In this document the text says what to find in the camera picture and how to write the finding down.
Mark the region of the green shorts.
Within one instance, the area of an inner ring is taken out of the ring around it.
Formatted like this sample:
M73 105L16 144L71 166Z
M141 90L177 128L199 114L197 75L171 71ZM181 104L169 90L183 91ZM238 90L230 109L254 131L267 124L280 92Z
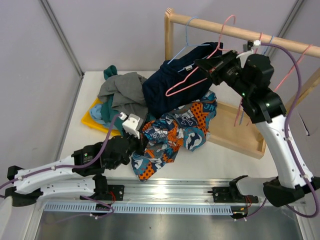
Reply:
M107 69L103 71L103 77L105 80L105 84L110 84L110 78L117 76L118 75L118 70L114 65L110 65ZM111 121L115 115L117 115L119 112L115 109L113 109L113 98L114 94L111 93L110 95L106 95L103 97L103 100L101 100L102 105L100 109L100 115L101 119L104 121L103 126L107 129L112 129L112 130L122 130L122 121L118 118L113 127L111 127Z

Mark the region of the grey shorts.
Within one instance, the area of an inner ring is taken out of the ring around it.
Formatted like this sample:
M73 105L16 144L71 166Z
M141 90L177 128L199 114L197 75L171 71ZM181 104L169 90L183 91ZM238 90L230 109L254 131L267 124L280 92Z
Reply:
M148 108L143 94L143 83L146 80L137 72L111 76L101 85L97 97L103 103L113 98L113 110L126 115L133 114L145 120Z

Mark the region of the patterned orange blue shorts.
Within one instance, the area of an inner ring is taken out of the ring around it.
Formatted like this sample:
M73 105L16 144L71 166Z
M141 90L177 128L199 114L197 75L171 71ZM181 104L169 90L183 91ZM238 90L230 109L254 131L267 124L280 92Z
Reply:
M210 137L209 126L217 115L218 101L213 91L201 99L164 113L142 128L147 140L143 153L132 155L133 172L141 182L150 179L165 164L173 163L180 148L190 152L204 145Z

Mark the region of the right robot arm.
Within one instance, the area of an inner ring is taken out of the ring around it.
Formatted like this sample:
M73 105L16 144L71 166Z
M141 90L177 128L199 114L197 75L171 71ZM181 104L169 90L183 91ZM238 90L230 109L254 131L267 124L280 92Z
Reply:
M277 169L278 175L271 178L235 178L235 185L228 189L229 198L239 202L252 195L282 207L318 190L320 179L302 159L283 101L269 88L274 73L269 57L231 50L220 56L196 59L194 63L213 84L225 82L242 97L243 110L263 136Z

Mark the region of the light blue wire hanger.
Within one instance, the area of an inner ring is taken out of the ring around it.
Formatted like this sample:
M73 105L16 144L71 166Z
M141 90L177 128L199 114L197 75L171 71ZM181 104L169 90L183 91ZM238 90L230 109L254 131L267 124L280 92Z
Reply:
M244 44L242 48L243 48L243 51L244 51L244 52L245 52L245 51L248 51L248 50L249 50L248 43L247 43L247 44ZM261 51L261 53L262 53L263 55L265 55L268 50L269 50L269 47L266 46L266 47ZM242 106L241 106L242 101L243 101L243 100L241 99L241 100L240 100L240 103L239 103L239 106L238 106L238 110L237 110L237 114L238 114L238 125L239 125L239 126L242 124L242 122L243 122L243 120L244 120L244 115L245 115L245 112L244 112L244 110L243 110L243 108L242 108Z

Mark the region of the navy blue shorts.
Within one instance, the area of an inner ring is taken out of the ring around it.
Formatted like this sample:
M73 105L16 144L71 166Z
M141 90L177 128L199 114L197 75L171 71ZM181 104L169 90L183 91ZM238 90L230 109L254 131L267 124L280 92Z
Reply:
M187 77L192 70L183 70L184 67L196 65L194 61L208 57L214 52L214 57L220 56L222 51L216 50L217 42L205 42L209 46L198 46L181 58L168 64L164 61L159 69L143 84L142 92L148 112L155 118L172 111L175 108L201 99L212 85L206 80L201 70L196 70Z

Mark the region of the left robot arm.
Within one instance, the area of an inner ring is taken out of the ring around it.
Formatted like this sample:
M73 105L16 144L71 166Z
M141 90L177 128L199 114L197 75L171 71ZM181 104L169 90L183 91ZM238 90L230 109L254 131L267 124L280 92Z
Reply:
M109 185L104 173L128 165L132 155L142 154L146 145L143 136L116 135L40 167L10 166L2 198L11 197L14 207L30 206L47 198L121 201L125 187Z

